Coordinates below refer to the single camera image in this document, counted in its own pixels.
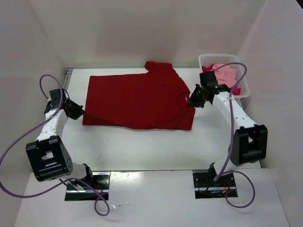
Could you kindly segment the dark red t-shirt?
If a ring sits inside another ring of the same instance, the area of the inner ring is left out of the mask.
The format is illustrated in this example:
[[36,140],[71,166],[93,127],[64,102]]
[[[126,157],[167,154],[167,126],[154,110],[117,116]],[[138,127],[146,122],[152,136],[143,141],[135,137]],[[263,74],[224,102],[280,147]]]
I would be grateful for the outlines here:
[[191,130],[190,91],[172,64],[147,61],[144,67],[141,74],[90,76],[82,124]]

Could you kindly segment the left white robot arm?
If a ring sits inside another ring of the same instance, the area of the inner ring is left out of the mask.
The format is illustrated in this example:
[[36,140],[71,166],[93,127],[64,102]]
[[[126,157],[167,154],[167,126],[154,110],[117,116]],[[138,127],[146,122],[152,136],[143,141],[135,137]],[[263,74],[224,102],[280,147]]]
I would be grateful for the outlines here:
[[26,145],[29,162],[39,182],[77,178],[84,189],[94,185],[95,178],[90,167],[74,163],[62,141],[68,119],[77,120],[84,113],[83,106],[67,98],[64,90],[50,91],[50,101],[44,111],[47,122],[36,140]]

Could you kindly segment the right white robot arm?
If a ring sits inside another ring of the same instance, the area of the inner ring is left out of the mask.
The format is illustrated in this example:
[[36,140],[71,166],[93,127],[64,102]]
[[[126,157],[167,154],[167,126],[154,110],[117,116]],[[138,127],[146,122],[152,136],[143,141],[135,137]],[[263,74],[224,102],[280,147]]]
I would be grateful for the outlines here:
[[209,102],[220,111],[231,127],[226,158],[209,167],[208,181],[211,185],[218,186],[224,181],[224,175],[232,173],[241,165],[265,159],[268,129],[248,117],[228,86],[218,84],[213,71],[202,72],[199,77],[200,84],[196,84],[189,105],[203,108]]

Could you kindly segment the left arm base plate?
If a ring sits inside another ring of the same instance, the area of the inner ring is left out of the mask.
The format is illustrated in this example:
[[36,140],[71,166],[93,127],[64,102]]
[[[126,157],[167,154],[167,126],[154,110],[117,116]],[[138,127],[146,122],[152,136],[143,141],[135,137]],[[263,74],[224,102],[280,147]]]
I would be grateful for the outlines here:
[[[98,194],[101,194],[105,200],[109,198],[109,172],[93,172],[92,181],[88,184]],[[81,182],[66,183],[65,201],[95,201],[97,195]]]

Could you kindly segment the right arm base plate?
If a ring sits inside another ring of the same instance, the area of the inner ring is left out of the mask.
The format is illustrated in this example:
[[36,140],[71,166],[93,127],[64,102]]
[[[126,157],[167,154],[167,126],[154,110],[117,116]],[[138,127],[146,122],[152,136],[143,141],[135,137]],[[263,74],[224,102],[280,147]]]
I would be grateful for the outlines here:
[[192,171],[196,199],[238,197],[233,174],[222,176],[214,182],[207,170]]

